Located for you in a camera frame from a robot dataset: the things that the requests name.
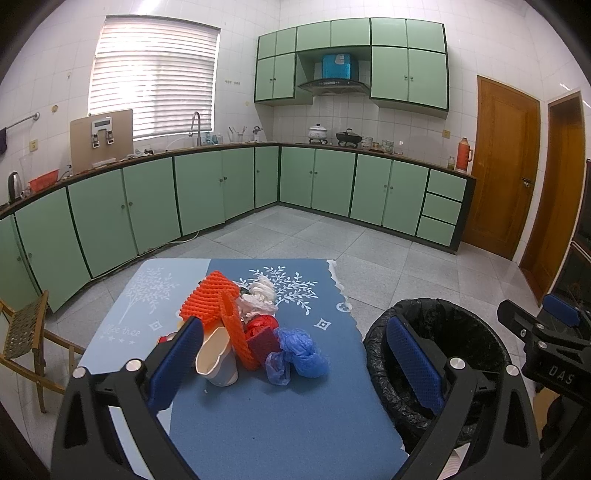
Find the faucet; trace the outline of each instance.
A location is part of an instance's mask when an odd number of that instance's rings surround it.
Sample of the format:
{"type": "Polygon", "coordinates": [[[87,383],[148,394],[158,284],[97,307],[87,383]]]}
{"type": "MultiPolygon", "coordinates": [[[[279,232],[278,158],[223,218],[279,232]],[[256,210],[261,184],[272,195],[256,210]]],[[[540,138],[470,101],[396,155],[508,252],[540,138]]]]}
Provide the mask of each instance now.
{"type": "Polygon", "coordinates": [[[195,116],[197,116],[197,146],[201,147],[201,115],[199,115],[199,112],[195,110],[195,113],[193,114],[193,120],[191,121],[191,133],[189,133],[189,136],[192,137],[193,136],[193,127],[195,125],[195,116]]]}

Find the tile floor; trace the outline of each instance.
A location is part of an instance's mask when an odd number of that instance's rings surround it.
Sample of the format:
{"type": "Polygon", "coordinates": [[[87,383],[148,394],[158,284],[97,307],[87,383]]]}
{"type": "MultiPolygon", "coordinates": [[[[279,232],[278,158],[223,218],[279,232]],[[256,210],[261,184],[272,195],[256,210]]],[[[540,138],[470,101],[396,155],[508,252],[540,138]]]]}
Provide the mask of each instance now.
{"type": "MultiPolygon", "coordinates": [[[[273,206],[208,232],[184,244],[164,248],[156,257],[180,258],[332,258],[337,276],[353,305],[352,315],[365,334],[374,320],[401,299],[450,300],[476,313],[505,342],[514,364],[521,366],[522,343],[496,319],[496,308],[511,299],[536,315],[536,304],[516,264],[468,244],[448,254],[351,223],[273,206]]],[[[74,296],[47,319],[47,328],[86,346],[138,261],[74,296]]],[[[47,375],[67,382],[66,351],[46,341],[47,375]]],[[[25,365],[32,358],[24,357],[25,365]]],[[[34,384],[0,368],[3,385],[20,397],[17,421],[40,458],[49,464],[61,396],[45,392],[47,413],[39,412],[34,384]]],[[[532,383],[527,383],[530,395],[532,383]]]]}

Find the towel rack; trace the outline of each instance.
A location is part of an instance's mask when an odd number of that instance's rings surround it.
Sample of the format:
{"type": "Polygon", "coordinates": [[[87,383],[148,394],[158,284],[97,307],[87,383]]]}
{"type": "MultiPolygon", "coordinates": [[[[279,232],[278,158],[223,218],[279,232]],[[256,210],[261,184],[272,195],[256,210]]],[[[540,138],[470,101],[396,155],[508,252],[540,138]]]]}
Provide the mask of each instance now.
{"type": "Polygon", "coordinates": [[[34,115],[30,115],[30,116],[28,116],[28,117],[26,117],[26,118],[23,118],[22,120],[19,120],[18,122],[14,123],[14,124],[12,124],[12,125],[9,125],[8,127],[6,127],[6,129],[8,130],[9,128],[12,128],[12,127],[14,127],[14,126],[16,126],[16,125],[18,125],[18,124],[21,124],[21,123],[23,123],[25,120],[29,120],[30,118],[32,118],[33,120],[39,120],[39,117],[40,117],[40,116],[41,116],[41,114],[40,114],[39,112],[37,112],[37,113],[35,113],[34,115]]]}

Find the maroon sponge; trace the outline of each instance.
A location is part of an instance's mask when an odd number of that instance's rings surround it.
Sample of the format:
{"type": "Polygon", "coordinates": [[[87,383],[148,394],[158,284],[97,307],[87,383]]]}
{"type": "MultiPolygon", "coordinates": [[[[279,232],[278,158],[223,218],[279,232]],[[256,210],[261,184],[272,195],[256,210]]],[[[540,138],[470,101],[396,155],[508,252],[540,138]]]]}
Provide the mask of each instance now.
{"type": "Polygon", "coordinates": [[[273,335],[273,330],[270,327],[263,328],[255,336],[246,340],[248,347],[251,349],[252,356],[256,358],[264,367],[267,361],[267,355],[271,352],[281,352],[279,341],[273,335]]]}

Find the window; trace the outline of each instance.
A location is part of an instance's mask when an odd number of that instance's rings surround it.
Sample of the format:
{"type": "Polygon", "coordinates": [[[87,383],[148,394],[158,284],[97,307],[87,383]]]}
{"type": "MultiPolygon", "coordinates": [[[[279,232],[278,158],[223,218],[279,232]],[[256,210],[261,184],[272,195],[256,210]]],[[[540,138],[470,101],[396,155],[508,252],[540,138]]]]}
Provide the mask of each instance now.
{"type": "Polygon", "coordinates": [[[193,112],[213,129],[219,30],[181,20],[107,17],[96,48],[89,112],[134,110],[134,138],[188,132],[193,112]]]}

